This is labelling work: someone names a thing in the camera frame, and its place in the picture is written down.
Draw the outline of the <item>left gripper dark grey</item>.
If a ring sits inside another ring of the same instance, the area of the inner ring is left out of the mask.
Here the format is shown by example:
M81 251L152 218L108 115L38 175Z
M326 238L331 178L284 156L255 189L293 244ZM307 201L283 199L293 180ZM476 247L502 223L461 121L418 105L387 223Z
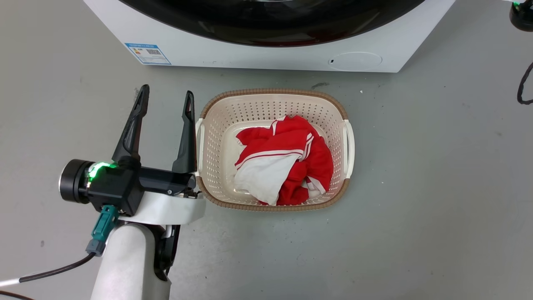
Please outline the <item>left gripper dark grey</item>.
M122 130L112 160L123 157L140 161L142 120L148 111L149 85L141 86ZM73 159L59 178L65 201L93 205L97 212L111 205L120 220L148 225L185 225L205 215L206 200L195 191L197 142L194 94L187 91L182 111L183 128L172 171L142 167L133 161L120 163Z

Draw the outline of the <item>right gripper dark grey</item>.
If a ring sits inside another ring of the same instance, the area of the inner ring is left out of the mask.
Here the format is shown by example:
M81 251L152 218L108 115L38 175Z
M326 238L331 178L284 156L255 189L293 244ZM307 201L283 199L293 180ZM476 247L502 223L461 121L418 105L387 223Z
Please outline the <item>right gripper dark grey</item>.
M517 29L523 32L533 32L533 1L512 1L509 19Z

